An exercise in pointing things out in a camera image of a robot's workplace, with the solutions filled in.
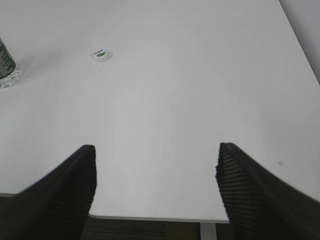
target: floor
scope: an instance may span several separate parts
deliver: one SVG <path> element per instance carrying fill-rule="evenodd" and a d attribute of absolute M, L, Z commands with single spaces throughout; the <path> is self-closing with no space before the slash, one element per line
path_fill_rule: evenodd
<path fill-rule="evenodd" d="M 216 224 L 218 240 L 232 240 L 229 224 Z M 200 223 L 89 217 L 81 240 L 200 240 Z"/>

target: green logo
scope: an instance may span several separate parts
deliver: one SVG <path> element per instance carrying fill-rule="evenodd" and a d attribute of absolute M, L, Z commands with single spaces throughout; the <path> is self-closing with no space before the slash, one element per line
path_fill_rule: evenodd
<path fill-rule="evenodd" d="M 102 57 L 105 54 L 106 54 L 106 52 L 102 52 L 102 53 L 98 54 L 97 57 Z"/>

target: water bottle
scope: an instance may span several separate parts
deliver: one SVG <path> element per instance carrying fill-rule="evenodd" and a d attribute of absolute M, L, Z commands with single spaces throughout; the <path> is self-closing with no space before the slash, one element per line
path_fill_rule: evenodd
<path fill-rule="evenodd" d="M 12 86 L 20 77 L 20 69 L 0 38 L 0 89 Z"/>

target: bottle base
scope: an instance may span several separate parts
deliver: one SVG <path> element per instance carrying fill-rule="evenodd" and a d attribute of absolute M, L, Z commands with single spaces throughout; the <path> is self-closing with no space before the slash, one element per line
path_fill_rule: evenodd
<path fill-rule="evenodd" d="M 21 70 L 16 67 L 15 70 L 5 78 L 0 79 L 0 89 L 8 88 L 14 85 L 21 78 Z"/>

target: table leg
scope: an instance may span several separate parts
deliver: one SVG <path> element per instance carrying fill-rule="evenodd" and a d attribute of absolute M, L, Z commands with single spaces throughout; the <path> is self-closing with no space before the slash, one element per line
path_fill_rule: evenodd
<path fill-rule="evenodd" d="M 215 223 L 200 223 L 201 240 L 217 240 Z"/>

